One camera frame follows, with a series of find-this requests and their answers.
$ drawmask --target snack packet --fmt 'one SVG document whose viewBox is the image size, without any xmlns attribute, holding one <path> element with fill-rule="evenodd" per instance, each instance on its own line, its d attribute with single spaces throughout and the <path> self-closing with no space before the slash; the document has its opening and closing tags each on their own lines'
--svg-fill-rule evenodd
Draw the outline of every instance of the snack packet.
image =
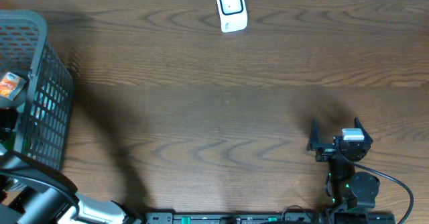
<svg viewBox="0 0 429 224">
<path fill-rule="evenodd" d="M 6 72 L 6 75 L 0 81 L 0 95 L 9 100 L 14 100 L 26 82 L 25 79 L 18 75 Z"/>
</svg>

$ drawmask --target green indicator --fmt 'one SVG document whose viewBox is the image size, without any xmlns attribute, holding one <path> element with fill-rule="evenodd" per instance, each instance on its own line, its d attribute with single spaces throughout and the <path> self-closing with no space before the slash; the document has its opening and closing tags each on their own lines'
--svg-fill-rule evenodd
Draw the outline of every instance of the green indicator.
<svg viewBox="0 0 429 224">
<path fill-rule="evenodd" d="M 190 224 L 190 217 L 182 217 L 182 224 Z"/>
</svg>

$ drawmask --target table surface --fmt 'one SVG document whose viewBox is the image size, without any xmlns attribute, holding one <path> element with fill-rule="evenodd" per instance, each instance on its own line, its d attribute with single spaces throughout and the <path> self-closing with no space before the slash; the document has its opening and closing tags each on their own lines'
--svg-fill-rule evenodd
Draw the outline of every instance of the table surface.
<svg viewBox="0 0 429 224">
<path fill-rule="evenodd" d="M 222 34 L 215 0 L 3 0 L 48 22 L 76 83 L 63 173 L 140 211 L 323 208 L 326 139 L 374 139 L 362 164 L 403 180 L 429 218 L 429 0 L 246 0 Z M 378 211 L 409 197 L 386 179 Z"/>
</svg>

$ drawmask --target basket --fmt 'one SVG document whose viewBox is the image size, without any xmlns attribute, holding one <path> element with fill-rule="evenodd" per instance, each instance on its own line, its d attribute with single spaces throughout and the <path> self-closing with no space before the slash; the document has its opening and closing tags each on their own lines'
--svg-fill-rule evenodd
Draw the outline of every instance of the basket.
<svg viewBox="0 0 429 224">
<path fill-rule="evenodd" d="M 74 85 L 46 36 L 47 25 L 39 14 L 0 10 L 0 71 L 13 72 L 27 81 L 13 101 L 0 97 L 1 108 L 18 108 L 25 103 L 16 125 L 14 150 L 59 170 Z M 11 190 L 23 187 L 15 183 Z"/>
</svg>

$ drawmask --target wooden table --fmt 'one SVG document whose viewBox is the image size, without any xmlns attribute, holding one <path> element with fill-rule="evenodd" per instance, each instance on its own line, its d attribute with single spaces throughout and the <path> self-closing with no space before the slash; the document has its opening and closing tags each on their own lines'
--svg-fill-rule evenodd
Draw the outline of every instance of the wooden table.
<svg viewBox="0 0 429 224">
<path fill-rule="evenodd" d="M 4 0 L 48 22 L 76 80 L 63 173 L 82 194 L 148 208 L 281 211 L 331 203 L 305 150 L 357 116 L 362 164 L 429 218 L 429 0 L 246 0 L 222 34 L 215 0 Z M 406 191 L 381 179 L 378 211 Z"/>
</svg>

